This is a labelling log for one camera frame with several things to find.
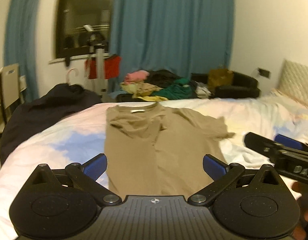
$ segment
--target chair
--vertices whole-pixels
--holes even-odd
[[[0,70],[0,109],[4,126],[7,124],[9,119],[7,109],[12,105],[16,108],[16,106],[21,102],[18,68],[18,64],[13,64],[3,67]]]
[[[257,98],[260,90],[257,88],[258,81],[248,75],[234,72],[233,83],[230,86],[219,86],[211,98]],[[208,74],[192,73],[191,79],[196,82],[208,83]]]

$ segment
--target black wall socket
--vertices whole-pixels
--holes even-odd
[[[266,69],[262,69],[262,68],[258,68],[257,70],[258,70],[258,73],[260,74],[260,76],[270,78],[270,76],[271,76],[270,71],[268,71]]]

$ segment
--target curtain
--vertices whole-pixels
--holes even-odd
[[[229,65],[234,0],[114,0],[110,53],[122,57],[120,75],[167,69],[190,77]]]
[[[39,0],[11,0],[6,23],[4,65],[18,63],[26,75],[25,101],[38,98],[35,30]]]

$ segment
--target window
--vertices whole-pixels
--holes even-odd
[[[91,25],[96,36],[108,43],[112,0],[60,0],[56,25],[56,58],[86,55]]]

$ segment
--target quilted headboard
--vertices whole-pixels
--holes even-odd
[[[308,107],[308,66],[285,60],[278,91]]]

